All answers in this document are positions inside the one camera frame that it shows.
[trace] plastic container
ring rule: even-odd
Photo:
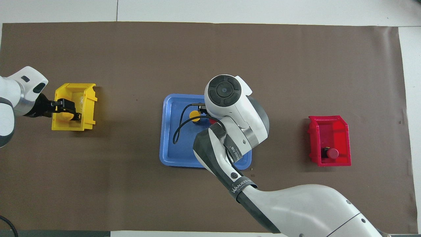
[[[348,124],[340,116],[309,116],[311,153],[318,166],[350,166]]]
[[[66,83],[56,90],[54,100],[61,98],[71,100],[75,103],[76,112],[81,113],[80,121],[71,121],[70,113],[54,113],[51,130],[84,131],[92,129],[95,124],[93,120],[93,108],[98,100],[95,97],[94,83]]]
[[[186,105],[191,103],[204,103],[203,95],[194,94],[170,94],[164,99],[160,160],[168,166],[196,167],[203,168],[193,153],[193,142],[196,134],[208,128],[211,124],[208,119],[201,119],[194,124],[189,122],[181,129],[179,141],[173,144],[173,135],[179,126],[181,112]],[[190,106],[183,116],[183,121],[189,118],[190,112],[196,110],[197,106]],[[245,154],[235,163],[240,170],[247,169],[251,164],[251,151]]]

